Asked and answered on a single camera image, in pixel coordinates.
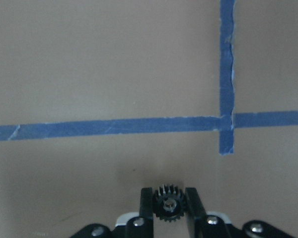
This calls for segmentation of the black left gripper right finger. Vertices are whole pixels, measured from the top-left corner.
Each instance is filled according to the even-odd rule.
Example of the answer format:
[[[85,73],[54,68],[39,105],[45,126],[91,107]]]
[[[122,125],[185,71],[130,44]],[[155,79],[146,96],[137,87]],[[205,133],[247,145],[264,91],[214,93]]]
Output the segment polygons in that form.
[[[226,216],[207,212],[196,188],[185,188],[188,230],[191,238],[291,238],[292,235],[261,220],[236,228]]]

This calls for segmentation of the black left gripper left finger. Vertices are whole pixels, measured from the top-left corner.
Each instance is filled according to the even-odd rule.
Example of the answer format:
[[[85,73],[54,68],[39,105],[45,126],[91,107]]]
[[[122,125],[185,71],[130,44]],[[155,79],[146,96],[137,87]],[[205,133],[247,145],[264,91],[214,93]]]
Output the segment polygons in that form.
[[[107,226],[89,224],[72,235],[73,238],[152,238],[153,237],[153,202],[152,188],[141,189],[140,208],[137,215],[127,214],[119,218],[113,230]]]

